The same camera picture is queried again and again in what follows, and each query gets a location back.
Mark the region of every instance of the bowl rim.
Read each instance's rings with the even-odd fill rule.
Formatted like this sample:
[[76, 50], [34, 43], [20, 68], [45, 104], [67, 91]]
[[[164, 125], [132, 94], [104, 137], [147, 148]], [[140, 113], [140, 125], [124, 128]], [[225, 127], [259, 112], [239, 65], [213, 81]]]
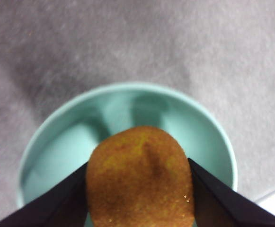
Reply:
[[113, 91], [124, 91], [124, 90], [139, 90], [139, 91], [143, 90], [143, 91], [150, 91], [158, 94], [168, 95], [187, 103], [188, 105], [192, 106], [193, 108], [201, 112], [206, 118], [208, 118], [212, 122], [212, 124], [216, 127], [216, 129], [219, 131], [222, 139], [225, 142], [226, 148], [230, 156], [231, 167], [232, 167], [232, 186], [231, 187], [234, 191], [237, 191], [237, 185], [238, 185], [237, 163], [236, 163], [236, 158], [235, 158], [235, 154], [234, 154], [230, 139], [228, 138], [222, 126], [217, 122], [217, 120], [210, 114], [210, 112], [205, 107], [203, 107], [201, 104], [199, 104], [197, 101], [193, 100], [183, 92], [180, 92], [170, 87], [148, 83], [148, 82], [139, 82], [139, 81], [118, 82], [118, 83], [111, 83], [111, 84], [101, 85], [96, 88], [92, 88], [89, 91], [86, 91], [72, 98], [71, 100], [67, 101], [62, 106], [57, 108], [38, 127], [38, 129], [35, 131], [35, 133], [31, 137], [30, 141], [28, 142], [19, 163], [18, 179], [17, 179], [17, 205], [19, 208], [24, 206], [23, 191], [21, 188], [21, 179], [23, 178], [25, 163], [27, 162], [31, 148], [37, 141], [38, 137], [47, 128], [47, 126], [56, 118], [58, 118], [59, 116], [67, 112], [69, 109], [80, 104], [81, 102], [84, 102], [85, 100], [88, 100], [100, 94], [109, 93]]

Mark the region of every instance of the gray carpet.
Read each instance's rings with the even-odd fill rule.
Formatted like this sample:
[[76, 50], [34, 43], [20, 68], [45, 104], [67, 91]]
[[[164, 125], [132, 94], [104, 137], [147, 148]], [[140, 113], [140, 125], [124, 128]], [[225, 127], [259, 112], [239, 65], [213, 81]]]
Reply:
[[93, 87], [147, 81], [203, 104], [225, 128], [238, 191], [275, 189], [274, 0], [0, 0], [0, 218], [42, 121]]

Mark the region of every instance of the brown fuzzy skin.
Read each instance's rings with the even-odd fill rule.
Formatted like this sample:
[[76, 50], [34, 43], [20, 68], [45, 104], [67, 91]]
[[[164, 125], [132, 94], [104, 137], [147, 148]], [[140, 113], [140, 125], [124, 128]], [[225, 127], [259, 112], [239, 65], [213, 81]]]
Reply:
[[165, 131], [139, 126], [109, 137], [88, 162], [94, 227], [190, 227], [194, 199], [189, 162]]

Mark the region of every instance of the mint green bowl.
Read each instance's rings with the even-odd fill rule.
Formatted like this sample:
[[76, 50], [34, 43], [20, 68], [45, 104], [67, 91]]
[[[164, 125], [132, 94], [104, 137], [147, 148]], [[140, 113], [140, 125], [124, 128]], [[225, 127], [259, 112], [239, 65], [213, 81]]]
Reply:
[[187, 157], [237, 189], [231, 143], [205, 108], [170, 88], [120, 83], [79, 95], [39, 127], [21, 160], [18, 205], [48, 191], [85, 163], [103, 139], [137, 125], [165, 130]]

